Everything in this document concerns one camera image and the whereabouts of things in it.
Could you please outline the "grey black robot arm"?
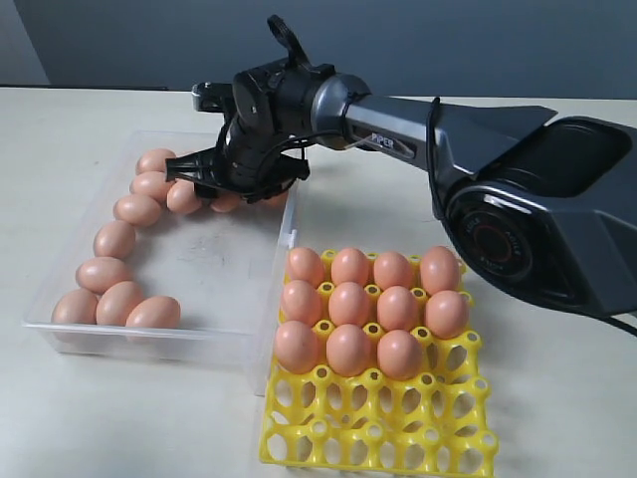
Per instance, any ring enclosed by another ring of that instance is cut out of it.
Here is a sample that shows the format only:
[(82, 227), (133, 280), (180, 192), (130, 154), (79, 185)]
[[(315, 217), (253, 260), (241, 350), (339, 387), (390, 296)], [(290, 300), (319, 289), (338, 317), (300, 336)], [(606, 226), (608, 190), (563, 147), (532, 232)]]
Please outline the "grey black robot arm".
[(455, 249), (501, 291), (598, 319), (636, 309), (636, 130), (539, 107), (476, 108), (376, 96), (331, 65), (273, 63), (194, 105), (222, 113), (212, 148), (166, 163), (208, 198), (256, 202), (309, 175), (290, 150), (378, 151), (427, 173)]

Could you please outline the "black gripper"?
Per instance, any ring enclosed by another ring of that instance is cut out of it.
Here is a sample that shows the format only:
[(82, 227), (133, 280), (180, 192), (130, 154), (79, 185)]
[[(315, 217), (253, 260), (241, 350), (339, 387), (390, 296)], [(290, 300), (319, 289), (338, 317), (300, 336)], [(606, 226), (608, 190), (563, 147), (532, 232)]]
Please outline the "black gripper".
[(249, 202), (269, 199), (310, 176), (306, 159), (284, 154), (291, 139), (289, 133), (257, 134), (232, 119), (222, 127), (216, 147), (167, 158), (165, 180), (192, 182), (195, 194), (207, 200), (218, 198), (219, 190)]

